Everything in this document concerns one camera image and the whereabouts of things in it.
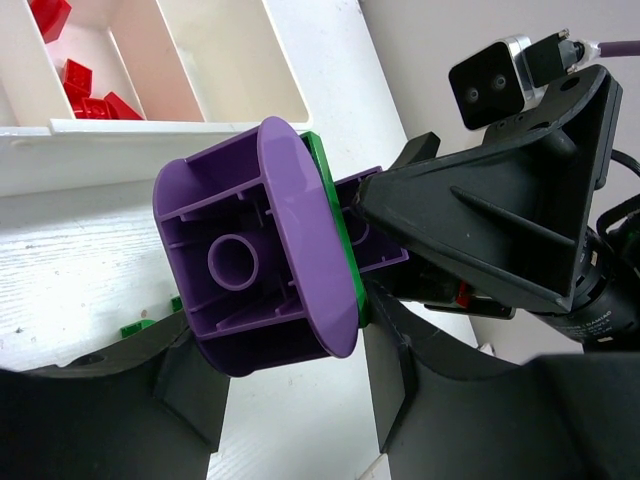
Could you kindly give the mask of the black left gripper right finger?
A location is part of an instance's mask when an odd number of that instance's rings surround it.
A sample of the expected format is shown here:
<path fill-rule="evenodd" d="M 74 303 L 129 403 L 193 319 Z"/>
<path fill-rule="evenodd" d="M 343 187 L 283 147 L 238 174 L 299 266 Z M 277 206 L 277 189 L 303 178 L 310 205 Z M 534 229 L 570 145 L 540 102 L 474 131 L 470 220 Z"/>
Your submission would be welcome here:
<path fill-rule="evenodd" d="M 639 357 L 515 365 L 367 288 L 364 341 L 379 448 L 395 479 L 635 479 Z"/>

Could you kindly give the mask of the red slope lego brick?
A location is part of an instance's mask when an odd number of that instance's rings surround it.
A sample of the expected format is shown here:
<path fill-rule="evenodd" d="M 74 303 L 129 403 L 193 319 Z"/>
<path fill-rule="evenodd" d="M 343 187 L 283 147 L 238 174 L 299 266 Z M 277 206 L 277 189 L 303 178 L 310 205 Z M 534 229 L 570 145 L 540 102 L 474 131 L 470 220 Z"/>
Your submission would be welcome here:
<path fill-rule="evenodd" d="M 56 41 L 67 23 L 72 6 L 66 0 L 32 0 L 29 6 L 44 42 Z"/>

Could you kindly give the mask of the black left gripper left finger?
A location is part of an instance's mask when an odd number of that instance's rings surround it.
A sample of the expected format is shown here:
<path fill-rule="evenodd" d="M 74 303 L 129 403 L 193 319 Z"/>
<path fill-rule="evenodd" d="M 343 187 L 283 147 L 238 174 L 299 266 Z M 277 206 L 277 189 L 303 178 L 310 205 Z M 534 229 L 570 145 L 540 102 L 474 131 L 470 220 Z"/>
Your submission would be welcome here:
<path fill-rule="evenodd" d="M 183 333 L 143 336 L 64 368 L 1 373 L 4 479 L 203 479 L 229 378 Z"/>

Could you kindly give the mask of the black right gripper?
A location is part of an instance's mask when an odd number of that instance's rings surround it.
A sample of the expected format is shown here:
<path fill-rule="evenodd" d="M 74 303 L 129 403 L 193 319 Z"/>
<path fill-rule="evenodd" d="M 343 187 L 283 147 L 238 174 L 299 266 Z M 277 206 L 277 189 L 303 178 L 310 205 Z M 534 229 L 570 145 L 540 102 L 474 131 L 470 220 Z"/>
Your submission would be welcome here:
<path fill-rule="evenodd" d="M 524 309 L 583 345 L 638 344 L 638 224 L 609 239 L 587 226 L 621 98 L 593 65 L 480 146 L 367 178 L 355 211 L 413 252 L 389 270 L 392 295 L 486 318 Z"/>

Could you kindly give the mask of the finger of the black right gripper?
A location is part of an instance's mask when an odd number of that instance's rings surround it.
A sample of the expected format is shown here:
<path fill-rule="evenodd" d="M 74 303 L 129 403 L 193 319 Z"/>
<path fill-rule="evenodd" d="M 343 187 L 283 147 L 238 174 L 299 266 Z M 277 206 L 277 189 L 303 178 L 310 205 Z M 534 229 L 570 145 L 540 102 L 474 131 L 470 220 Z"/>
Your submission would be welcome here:
<path fill-rule="evenodd" d="M 440 138 L 433 132 L 427 132 L 412 138 L 405 144 L 389 169 L 431 160 L 437 156 L 439 147 Z"/>

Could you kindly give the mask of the small red lego brick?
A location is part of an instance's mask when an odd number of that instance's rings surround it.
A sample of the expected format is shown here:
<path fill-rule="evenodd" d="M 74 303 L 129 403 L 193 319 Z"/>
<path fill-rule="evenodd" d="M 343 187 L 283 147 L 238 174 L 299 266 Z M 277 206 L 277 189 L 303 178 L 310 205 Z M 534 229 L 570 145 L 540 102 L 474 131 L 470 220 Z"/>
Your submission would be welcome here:
<path fill-rule="evenodd" d="M 93 71 L 68 58 L 62 69 L 62 86 L 71 103 L 89 98 L 92 93 Z"/>

